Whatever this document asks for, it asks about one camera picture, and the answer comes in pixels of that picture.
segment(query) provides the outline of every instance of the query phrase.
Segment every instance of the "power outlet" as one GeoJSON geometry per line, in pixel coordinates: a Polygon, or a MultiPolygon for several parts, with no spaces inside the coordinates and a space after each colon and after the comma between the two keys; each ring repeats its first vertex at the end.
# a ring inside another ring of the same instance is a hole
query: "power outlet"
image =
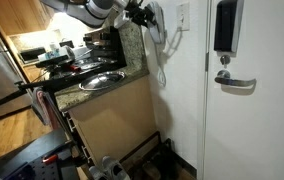
{"type": "Polygon", "coordinates": [[[177,28],[180,31],[190,30],[190,3],[186,2],[176,7],[177,28]]]}

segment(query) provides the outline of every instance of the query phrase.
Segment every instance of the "wooden cabinet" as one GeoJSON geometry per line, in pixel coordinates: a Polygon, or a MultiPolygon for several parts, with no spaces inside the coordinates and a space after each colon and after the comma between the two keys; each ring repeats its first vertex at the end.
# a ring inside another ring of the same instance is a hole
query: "wooden cabinet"
{"type": "Polygon", "coordinates": [[[68,112],[97,165],[105,155],[123,158],[156,131],[147,76],[68,112]]]}
{"type": "Polygon", "coordinates": [[[35,66],[23,67],[23,71],[30,82],[34,81],[41,75],[41,69],[35,66]]]}
{"type": "Polygon", "coordinates": [[[39,0],[0,0],[0,26],[6,35],[45,30],[52,15],[39,0]]]}

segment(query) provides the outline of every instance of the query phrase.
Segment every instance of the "white door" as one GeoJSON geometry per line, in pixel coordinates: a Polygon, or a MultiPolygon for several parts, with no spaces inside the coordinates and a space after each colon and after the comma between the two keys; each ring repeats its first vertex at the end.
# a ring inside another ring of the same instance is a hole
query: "white door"
{"type": "Polygon", "coordinates": [[[215,82],[224,69],[213,50],[212,0],[205,180],[284,180],[284,0],[245,0],[231,78],[256,79],[255,87],[215,82]]]}

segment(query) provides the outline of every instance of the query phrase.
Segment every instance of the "door lever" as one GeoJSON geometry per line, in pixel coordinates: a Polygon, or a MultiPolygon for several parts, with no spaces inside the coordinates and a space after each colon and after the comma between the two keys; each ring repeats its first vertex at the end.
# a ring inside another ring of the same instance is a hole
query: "door lever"
{"type": "Polygon", "coordinates": [[[214,79],[215,82],[228,85],[228,86],[237,86],[237,87],[247,87],[256,83],[256,79],[243,81],[237,79],[231,79],[231,74],[227,70],[221,70],[218,72],[217,77],[214,79]]]}

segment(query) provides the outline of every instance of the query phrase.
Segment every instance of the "shoe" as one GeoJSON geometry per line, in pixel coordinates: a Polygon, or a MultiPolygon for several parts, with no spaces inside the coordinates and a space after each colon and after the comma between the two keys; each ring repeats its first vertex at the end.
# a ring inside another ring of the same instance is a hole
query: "shoe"
{"type": "Polygon", "coordinates": [[[119,161],[111,158],[110,156],[103,157],[102,166],[108,176],[113,180],[131,180],[119,161]]]}
{"type": "Polygon", "coordinates": [[[96,166],[90,167],[89,171],[94,180],[109,180],[107,175],[96,166]]]}

